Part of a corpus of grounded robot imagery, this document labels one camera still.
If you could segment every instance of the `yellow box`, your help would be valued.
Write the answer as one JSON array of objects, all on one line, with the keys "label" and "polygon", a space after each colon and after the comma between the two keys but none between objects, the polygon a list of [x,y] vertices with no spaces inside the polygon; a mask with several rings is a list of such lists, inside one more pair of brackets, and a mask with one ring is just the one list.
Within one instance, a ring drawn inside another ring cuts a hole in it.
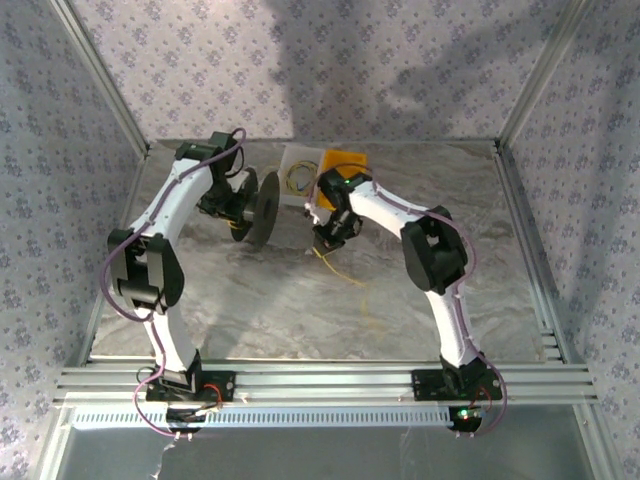
[{"label": "yellow box", "polygon": [[[367,169],[364,168],[366,166],[367,166],[366,153],[341,152],[340,150],[327,150],[324,154],[324,159],[322,160],[320,172],[326,172],[330,168],[336,167],[336,170],[338,170],[338,172],[340,172],[340,174],[344,178],[349,178],[359,172],[366,173]],[[316,205],[322,208],[326,208],[327,210],[335,210],[335,208],[333,208],[333,206],[331,205],[327,197],[325,197],[323,193],[320,191],[318,191],[318,198],[316,200]]]}]

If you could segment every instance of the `small box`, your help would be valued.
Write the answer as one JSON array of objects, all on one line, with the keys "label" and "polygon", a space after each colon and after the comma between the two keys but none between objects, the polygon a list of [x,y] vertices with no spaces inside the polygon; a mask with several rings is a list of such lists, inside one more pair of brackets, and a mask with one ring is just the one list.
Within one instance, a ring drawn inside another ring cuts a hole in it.
[{"label": "small box", "polygon": [[[324,161],[322,162],[322,166],[320,168],[320,172],[325,172],[330,168],[336,167],[336,170],[340,172],[340,174],[349,178],[355,175],[356,173],[366,173],[367,172],[367,155],[365,153],[357,153],[357,152],[341,152],[340,150],[327,150],[324,153]],[[335,210],[327,197],[325,197],[322,192],[318,192],[316,205],[322,208],[326,208],[327,210]]]},{"label": "small box", "polygon": [[280,161],[280,203],[303,207],[318,176],[325,149],[287,145]]}]

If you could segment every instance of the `gray marble floor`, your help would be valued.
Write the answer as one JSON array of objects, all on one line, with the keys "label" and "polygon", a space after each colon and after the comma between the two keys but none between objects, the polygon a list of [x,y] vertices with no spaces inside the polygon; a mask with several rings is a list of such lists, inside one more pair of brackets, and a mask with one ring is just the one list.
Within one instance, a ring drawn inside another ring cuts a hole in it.
[{"label": "gray marble floor", "polygon": [[[540,361],[542,342],[524,262],[488,144],[341,144],[368,154],[380,183],[425,206],[442,204],[471,234],[479,267],[467,287],[475,336],[490,358]],[[277,169],[281,143],[252,143],[247,164]],[[134,204],[137,216],[164,182],[173,151],[155,146]],[[366,222],[332,255],[335,276],[310,255],[311,222],[281,208],[269,244],[258,253],[231,239],[227,225],[199,212],[177,248],[186,275],[182,311],[205,358],[436,360],[439,339],[425,296],[407,277],[397,239]],[[105,307],[94,354],[148,354],[142,326]]]}]

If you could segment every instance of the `patterned wall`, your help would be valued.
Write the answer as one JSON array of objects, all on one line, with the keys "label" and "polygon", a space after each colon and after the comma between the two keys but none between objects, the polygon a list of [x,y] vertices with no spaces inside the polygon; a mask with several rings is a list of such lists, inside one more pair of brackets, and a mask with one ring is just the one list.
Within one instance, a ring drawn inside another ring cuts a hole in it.
[{"label": "patterned wall", "polygon": [[495,137],[566,0],[75,0],[147,138]]},{"label": "patterned wall", "polygon": [[640,478],[640,5],[596,2],[516,141],[568,340]]},{"label": "patterned wall", "polygon": [[0,478],[23,478],[137,159],[48,2],[0,15]]}]

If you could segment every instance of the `black disc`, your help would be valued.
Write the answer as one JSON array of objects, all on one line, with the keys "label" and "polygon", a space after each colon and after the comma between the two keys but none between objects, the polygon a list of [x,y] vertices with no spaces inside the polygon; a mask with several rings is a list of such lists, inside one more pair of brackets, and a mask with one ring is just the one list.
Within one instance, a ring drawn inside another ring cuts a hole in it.
[{"label": "black disc", "polygon": [[[258,194],[258,174],[256,171],[251,168],[245,168],[245,172],[249,174],[247,179],[242,183],[240,190],[238,191],[238,195],[240,195],[243,199],[245,208],[247,205],[255,202],[255,198]],[[244,237],[247,236],[249,230],[251,230],[252,222],[249,222],[245,219],[240,220],[238,224],[231,225],[231,237],[236,241],[240,242],[244,240]]]},{"label": "black disc", "polygon": [[249,241],[257,248],[263,247],[269,241],[278,216],[279,203],[280,180],[276,172],[271,172],[262,182],[253,208],[253,228]]}]

